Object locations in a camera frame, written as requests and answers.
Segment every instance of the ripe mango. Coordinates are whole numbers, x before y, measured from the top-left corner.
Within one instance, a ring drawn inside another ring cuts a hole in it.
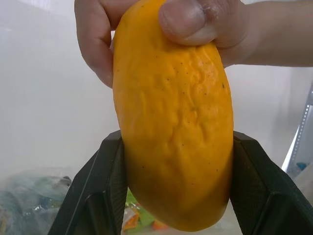
[[[230,88],[214,43],[185,47],[158,24],[165,0],[140,0],[114,37],[113,97],[129,188],[159,221],[194,232],[229,201]]]

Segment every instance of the yellow mango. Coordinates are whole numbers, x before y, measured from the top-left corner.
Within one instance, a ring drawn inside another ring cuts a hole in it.
[[[159,221],[199,231],[229,201],[233,110],[214,43],[185,47],[158,23],[164,0],[141,0],[114,37],[113,97],[129,188]]]

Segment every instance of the hand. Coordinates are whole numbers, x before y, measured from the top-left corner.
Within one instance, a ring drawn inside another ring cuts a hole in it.
[[[108,87],[113,82],[111,30],[138,0],[75,0],[77,38],[87,65]]]
[[[164,33],[186,45],[215,42],[233,64],[313,67],[313,1],[167,0]]]
[[[77,36],[82,56],[100,80],[112,87],[111,30],[138,0],[75,0]],[[247,56],[249,14],[239,0],[168,0],[159,22],[173,41],[201,45],[215,41],[225,66]]]

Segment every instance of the white background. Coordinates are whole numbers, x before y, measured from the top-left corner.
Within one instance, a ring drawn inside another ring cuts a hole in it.
[[[235,130],[257,139],[281,166],[313,70],[233,66],[226,71]],[[112,91],[78,48],[73,0],[1,0],[0,180],[47,166],[69,166],[74,174],[115,130]]]

